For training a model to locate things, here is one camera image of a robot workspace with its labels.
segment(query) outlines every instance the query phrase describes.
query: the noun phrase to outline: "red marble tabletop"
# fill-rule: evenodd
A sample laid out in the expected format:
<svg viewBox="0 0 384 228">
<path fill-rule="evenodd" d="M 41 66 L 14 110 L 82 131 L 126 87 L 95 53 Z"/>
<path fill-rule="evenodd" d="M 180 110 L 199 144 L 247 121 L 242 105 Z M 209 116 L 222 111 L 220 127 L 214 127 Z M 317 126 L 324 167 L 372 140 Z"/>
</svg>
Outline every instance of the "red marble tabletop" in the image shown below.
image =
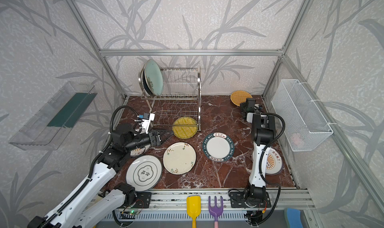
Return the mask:
<svg viewBox="0 0 384 228">
<path fill-rule="evenodd" d="M 264 108 L 261 96 L 253 97 Z M 149 112 L 146 101 L 137 96 L 131 96 L 127 105 L 134 108 L 139 114 Z M 133 118 L 132 111 L 125 109 L 120 123 L 129 122 L 133 124 Z M 228 161 L 214 162 L 203 153 L 203 140 L 212 132 L 225 133 L 233 140 L 235 151 L 233 157 Z M 163 168 L 161 179 L 154 188 L 244 188 L 247 185 L 252 169 L 251 154 L 253 144 L 250 140 L 250 132 L 250 123 L 241 119 L 240 108 L 231 102 L 230 96 L 202 96 L 201 132 L 186 140 L 173 136 L 161 147 L 151 148 L 145 153 L 146 155 L 156 156 L 162 162 L 166 148 L 173 143 L 183 141 L 190 144 L 196 151 L 194 167 L 191 171 L 182 175 L 171 174 Z M 277 143 L 273 145 L 273 148 L 282 155 Z M 126 182 L 127 169 L 134 160 L 134 158 L 131 158 L 116 176 L 108 182 L 107 189 L 111 190 L 118 183 Z M 267 175 L 266 179 L 273 183 L 280 183 L 282 187 L 295 187 L 284 158 L 283 165 L 281 173 Z"/>
</svg>

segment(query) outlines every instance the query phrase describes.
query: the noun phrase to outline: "yellow shovel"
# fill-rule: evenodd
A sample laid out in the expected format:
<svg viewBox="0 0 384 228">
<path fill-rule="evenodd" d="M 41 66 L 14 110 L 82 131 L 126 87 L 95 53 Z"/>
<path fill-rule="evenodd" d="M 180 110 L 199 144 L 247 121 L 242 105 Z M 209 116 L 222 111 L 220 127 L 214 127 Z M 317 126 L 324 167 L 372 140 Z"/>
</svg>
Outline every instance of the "yellow shovel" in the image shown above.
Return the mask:
<svg viewBox="0 0 384 228">
<path fill-rule="evenodd" d="M 192 218 L 192 228 L 196 228 L 196 218 L 201 212 L 201 199 L 200 196 L 187 197 L 187 213 Z"/>
</svg>

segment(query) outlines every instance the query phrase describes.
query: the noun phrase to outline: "transparent plastic bin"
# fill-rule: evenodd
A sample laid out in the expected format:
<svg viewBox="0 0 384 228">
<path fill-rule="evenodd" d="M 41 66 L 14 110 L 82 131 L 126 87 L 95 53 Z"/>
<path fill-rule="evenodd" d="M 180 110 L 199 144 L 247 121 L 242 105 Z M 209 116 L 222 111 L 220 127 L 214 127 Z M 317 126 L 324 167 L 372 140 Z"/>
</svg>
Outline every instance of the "transparent plastic bin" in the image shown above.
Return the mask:
<svg viewBox="0 0 384 228">
<path fill-rule="evenodd" d="M 9 143 L 23 150 L 57 150 L 96 96 L 93 87 L 67 82 Z"/>
<path fill-rule="evenodd" d="M 333 134 L 325 120 L 299 80 L 281 80 L 272 98 L 276 114 L 285 121 L 285 132 L 292 151 L 315 149 Z"/>
</svg>

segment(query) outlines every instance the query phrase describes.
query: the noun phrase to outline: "white mesh basket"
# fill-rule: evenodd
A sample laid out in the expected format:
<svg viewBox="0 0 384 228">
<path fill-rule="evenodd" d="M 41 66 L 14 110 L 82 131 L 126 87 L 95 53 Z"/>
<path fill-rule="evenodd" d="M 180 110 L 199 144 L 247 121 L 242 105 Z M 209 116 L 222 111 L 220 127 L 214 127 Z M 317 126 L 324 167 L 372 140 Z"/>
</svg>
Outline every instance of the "white mesh basket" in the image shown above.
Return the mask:
<svg viewBox="0 0 384 228">
<path fill-rule="evenodd" d="M 281 80 L 272 98 L 276 114 L 285 121 L 285 135 L 293 151 L 315 149 L 333 130 L 299 80 Z"/>
</svg>

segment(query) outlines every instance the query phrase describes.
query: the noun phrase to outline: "wallpaper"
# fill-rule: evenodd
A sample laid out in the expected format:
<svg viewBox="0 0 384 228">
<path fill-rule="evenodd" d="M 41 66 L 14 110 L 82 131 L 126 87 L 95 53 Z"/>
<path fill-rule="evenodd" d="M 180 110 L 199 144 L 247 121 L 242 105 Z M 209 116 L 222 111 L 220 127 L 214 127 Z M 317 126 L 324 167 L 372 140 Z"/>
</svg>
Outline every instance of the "wallpaper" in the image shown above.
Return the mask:
<svg viewBox="0 0 384 228">
<path fill-rule="evenodd" d="M 302 0 L 75 0 L 103 49 L 277 49 Z M 151 57 L 109 58 L 128 94 Z M 202 70 L 203 94 L 261 94 L 276 57 L 153 57 Z"/>
<path fill-rule="evenodd" d="M 384 144 L 384 0 L 314 0 L 288 56 L 379 181 Z M 266 99 L 271 101 L 282 66 Z M 332 138 L 311 152 L 280 141 L 325 227 L 384 227 L 384 218 Z"/>
<path fill-rule="evenodd" d="M 123 100 L 64 2 L 0 0 L 0 30 L 0 226 L 25 228 L 88 174 Z M 8 144 L 67 81 L 98 94 L 58 150 Z"/>
</svg>

